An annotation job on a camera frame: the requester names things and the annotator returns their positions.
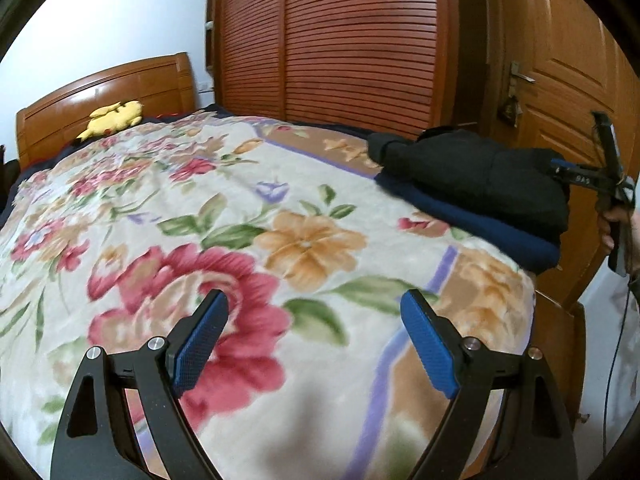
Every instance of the black cable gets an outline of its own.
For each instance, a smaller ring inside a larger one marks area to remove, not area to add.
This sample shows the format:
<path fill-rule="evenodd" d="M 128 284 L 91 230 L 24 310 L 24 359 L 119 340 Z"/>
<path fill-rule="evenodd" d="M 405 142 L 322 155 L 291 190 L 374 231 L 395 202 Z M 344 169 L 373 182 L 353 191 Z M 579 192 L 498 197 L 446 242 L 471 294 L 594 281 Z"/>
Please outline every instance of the black cable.
<path fill-rule="evenodd" d="M 631 204 L 627 204 L 627 207 L 631 206 L 633 207 L 636 203 L 636 194 L 634 192 L 634 197 L 631 201 Z M 628 211 L 628 238 L 629 240 L 623 240 L 627 241 L 627 245 L 628 245 L 628 249 L 630 252 L 628 252 L 626 254 L 626 259 L 628 262 L 633 262 L 633 257 L 634 257 L 634 232 L 633 232 L 633 226 L 631 225 L 631 217 L 633 214 L 633 209 L 630 208 L 627 210 Z M 629 288 L 631 286 L 631 281 L 632 281 L 632 275 L 631 272 L 629 272 L 629 281 L 627 283 L 627 287 L 626 287 L 626 301 L 625 301 L 625 310 L 622 314 L 622 324 L 620 325 L 620 334 L 618 335 L 618 342 L 616 343 L 616 350 L 613 352 L 613 360 L 611 361 L 611 368 L 609 369 L 609 378 L 607 379 L 607 391 L 605 393 L 604 396 L 604 417 L 602 419 L 602 459 L 604 460 L 605 457 L 607 456 L 607 411 L 609 408 L 609 389 L 611 387 L 611 378 L 613 377 L 613 368 L 616 365 L 616 359 L 618 357 L 618 351 L 620 350 L 620 343 L 622 342 L 622 334 L 625 331 L 625 323 L 626 323 L 626 313 L 629 310 L 629 299 L 631 297 L 631 289 Z"/>

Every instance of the headboard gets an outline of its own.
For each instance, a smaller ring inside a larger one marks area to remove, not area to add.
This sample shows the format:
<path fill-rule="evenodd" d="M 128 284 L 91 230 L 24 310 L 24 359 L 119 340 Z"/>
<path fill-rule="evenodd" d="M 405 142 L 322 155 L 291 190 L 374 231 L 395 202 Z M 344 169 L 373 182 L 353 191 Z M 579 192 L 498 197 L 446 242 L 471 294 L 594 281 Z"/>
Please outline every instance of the headboard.
<path fill-rule="evenodd" d="M 195 110 L 185 52 L 151 57 L 89 75 L 44 96 L 16 115 L 20 166 L 51 158 L 82 133 L 96 108 L 137 100 L 145 117 Z"/>

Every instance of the blue gripper pad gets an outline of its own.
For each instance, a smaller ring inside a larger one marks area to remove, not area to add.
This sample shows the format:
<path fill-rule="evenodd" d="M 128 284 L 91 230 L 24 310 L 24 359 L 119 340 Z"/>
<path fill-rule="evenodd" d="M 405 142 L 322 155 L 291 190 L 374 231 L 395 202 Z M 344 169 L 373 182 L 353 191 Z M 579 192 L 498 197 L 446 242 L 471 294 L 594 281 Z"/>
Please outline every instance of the blue gripper pad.
<path fill-rule="evenodd" d="M 205 364 L 213 352 L 228 319 L 226 296 L 218 291 L 210 307 L 193 328 L 187 341 L 175 355 L 174 382 L 172 387 L 177 398 L 195 387 Z"/>
<path fill-rule="evenodd" d="M 452 399 L 460 389 L 454 374 L 453 357 L 409 292 L 400 299 L 400 316 L 431 384 L 447 399 Z"/>

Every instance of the floral blanket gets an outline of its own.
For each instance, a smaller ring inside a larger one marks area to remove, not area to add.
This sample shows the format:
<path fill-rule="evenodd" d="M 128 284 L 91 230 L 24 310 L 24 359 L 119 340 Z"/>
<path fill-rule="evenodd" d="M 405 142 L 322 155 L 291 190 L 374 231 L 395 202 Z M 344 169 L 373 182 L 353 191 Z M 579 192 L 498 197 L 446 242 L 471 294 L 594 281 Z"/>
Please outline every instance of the floral blanket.
<path fill-rule="evenodd" d="M 0 418 L 39 474 L 83 353 L 137 349 L 215 287 L 230 321 L 180 403 L 224 478 L 406 478 L 446 400 L 400 296 L 421 288 L 463 335 L 522 352 L 533 284 L 490 244 L 387 196 L 378 170 L 344 134 L 200 112 L 24 182 L 0 232 Z"/>

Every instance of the pikachu plush toy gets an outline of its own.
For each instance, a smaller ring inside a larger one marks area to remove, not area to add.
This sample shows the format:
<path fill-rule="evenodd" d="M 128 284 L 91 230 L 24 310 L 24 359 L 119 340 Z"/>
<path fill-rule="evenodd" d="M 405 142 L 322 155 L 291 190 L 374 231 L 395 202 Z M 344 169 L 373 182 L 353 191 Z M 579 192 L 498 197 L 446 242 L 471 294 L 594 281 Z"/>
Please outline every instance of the pikachu plush toy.
<path fill-rule="evenodd" d="M 98 108 L 89 117 L 91 120 L 86 130 L 76 137 L 77 142 L 83 142 L 93 136 L 116 134 L 125 128 L 135 126 L 142 120 L 142 103 L 139 101 L 116 103 Z"/>

